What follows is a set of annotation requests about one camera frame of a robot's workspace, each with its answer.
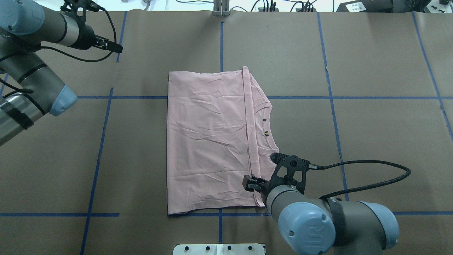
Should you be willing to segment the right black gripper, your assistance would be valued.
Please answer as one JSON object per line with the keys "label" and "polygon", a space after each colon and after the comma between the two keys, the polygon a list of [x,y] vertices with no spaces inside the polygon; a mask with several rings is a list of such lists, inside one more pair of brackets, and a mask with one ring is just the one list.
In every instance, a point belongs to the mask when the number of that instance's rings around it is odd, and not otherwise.
{"label": "right black gripper", "polygon": [[304,194],[306,188],[306,173],[309,171],[310,161],[296,155],[286,155],[274,152],[270,160],[276,164],[270,180],[254,175],[244,175],[242,186],[247,192],[260,192],[266,199],[270,192],[278,186],[295,186],[296,190]]}

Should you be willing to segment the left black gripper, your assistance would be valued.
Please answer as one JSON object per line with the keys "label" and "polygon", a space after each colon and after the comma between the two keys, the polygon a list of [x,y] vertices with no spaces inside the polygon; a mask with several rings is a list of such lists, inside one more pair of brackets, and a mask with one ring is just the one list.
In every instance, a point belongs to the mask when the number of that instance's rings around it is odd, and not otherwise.
{"label": "left black gripper", "polygon": [[105,11],[92,0],[65,0],[60,7],[66,28],[60,44],[79,50],[87,50],[91,47],[122,53],[123,46],[117,42],[110,41],[102,36],[97,36],[91,26],[86,24],[86,12]]}

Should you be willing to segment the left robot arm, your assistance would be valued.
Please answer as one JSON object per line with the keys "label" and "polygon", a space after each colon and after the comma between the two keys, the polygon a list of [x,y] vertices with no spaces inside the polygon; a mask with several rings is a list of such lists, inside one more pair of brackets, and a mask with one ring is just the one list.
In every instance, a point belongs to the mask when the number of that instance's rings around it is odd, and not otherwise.
{"label": "left robot arm", "polygon": [[46,114],[61,115],[73,106],[78,96],[37,56],[46,49],[42,42],[77,50],[98,48],[122,53],[115,28],[114,39],[95,34],[86,24],[87,11],[108,11],[92,0],[65,0],[60,11],[49,9],[33,0],[2,0],[1,73],[8,74],[18,86],[1,83],[11,89],[1,97],[1,145],[29,129]]}

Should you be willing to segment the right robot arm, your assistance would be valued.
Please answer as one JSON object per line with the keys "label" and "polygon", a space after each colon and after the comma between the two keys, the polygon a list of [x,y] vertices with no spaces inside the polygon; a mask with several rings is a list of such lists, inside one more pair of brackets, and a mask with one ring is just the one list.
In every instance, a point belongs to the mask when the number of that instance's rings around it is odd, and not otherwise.
{"label": "right robot arm", "polygon": [[[361,192],[402,181],[411,174],[406,166],[387,161],[357,160],[329,166],[312,164],[296,155],[275,152],[276,165],[269,180],[254,175],[243,177],[248,192],[259,192],[284,241],[299,255],[382,255],[393,248],[400,235],[394,213],[381,204],[343,201],[340,195]],[[310,199],[304,195],[306,174],[348,164],[383,164],[404,171],[387,181],[336,191]]]}

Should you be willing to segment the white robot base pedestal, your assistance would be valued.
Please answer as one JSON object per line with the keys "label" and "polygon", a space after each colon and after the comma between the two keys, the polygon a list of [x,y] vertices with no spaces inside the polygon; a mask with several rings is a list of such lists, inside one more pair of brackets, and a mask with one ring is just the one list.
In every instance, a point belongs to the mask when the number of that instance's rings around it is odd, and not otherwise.
{"label": "white robot base pedestal", "polygon": [[266,246],[259,243],[181,244],[173,255],[266,255]]}

